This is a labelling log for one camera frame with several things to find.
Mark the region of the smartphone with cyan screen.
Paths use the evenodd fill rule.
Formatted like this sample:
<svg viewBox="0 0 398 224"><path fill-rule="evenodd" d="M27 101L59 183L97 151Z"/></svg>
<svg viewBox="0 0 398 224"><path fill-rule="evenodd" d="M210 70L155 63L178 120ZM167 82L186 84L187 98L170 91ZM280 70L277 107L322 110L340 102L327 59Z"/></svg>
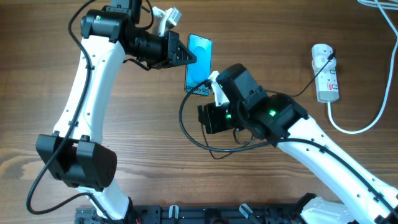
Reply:
<svg viewBox="0 0 398 224"><path fill-rule="evenodd" d="M188 36L188 49L196 56L197 61L188 64L186 67L186 92L191 91L210 76L213 41L196 34L190 34Z"/></svg>

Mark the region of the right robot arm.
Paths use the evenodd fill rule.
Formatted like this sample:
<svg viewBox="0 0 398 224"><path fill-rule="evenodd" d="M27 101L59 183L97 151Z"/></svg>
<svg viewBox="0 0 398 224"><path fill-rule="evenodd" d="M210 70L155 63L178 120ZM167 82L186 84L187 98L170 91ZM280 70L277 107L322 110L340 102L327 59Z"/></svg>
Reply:
<svg viewBox="0 0 398 224"><path fill-rule="evenodd" d="M240 63L214 71L203 85L215 96L214 103L199 109L199 121L208 134L246 129L301 162L341 200L302 197L295 211L301 221L397 223L397 189L356 162L292 97L268 96Z"/></svg>

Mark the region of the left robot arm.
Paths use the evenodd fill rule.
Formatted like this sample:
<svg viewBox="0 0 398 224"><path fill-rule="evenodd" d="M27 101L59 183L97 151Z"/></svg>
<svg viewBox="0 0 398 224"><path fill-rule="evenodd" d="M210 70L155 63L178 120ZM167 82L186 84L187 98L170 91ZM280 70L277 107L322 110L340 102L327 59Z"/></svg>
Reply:
<svg viewBox="0 0 398 224"><path fill-rule="evenodd" d="M36 150L44 171L77 189L93 204L91 220L101 223L140 223L132 200L114 175L117 156L102 145L103 123L114 80L132 61L144 70L195 63L174 27L181 12L149 6L151 22L139 25L140 1L112 1L90 9L81 19L81 55L65 109L49 135L37 138Z"/></svg>

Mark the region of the white power strip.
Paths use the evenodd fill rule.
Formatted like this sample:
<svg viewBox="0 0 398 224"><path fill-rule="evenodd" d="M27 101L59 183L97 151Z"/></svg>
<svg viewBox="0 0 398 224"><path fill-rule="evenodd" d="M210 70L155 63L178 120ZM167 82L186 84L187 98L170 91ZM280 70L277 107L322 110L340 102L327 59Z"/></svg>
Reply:
<svg viewBox="0 0 398 224"><path fill-rule="evenodd" d="M340 97L335 55L336 52L327 44L315 44L312 47L312 68L317 101L320 103L331 103Z"/></svg>

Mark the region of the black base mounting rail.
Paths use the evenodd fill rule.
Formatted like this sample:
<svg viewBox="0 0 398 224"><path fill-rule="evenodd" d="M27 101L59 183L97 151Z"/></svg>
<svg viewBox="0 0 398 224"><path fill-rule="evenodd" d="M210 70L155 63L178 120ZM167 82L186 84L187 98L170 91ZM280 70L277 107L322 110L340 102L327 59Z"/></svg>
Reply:
<svg viewBox="0 0 398 224"><path fill-rule="evenodd" d="M239 206L233 207L161 207L158 205L138 205L134 207L132 217L126 220L109 221L99 216L94 208L79 208L76 210L75 223L206 223L210 217L220 217L227 223L303 223L304 221L291 212L290 204L275 204L249 206L245 215Z"/></svg>

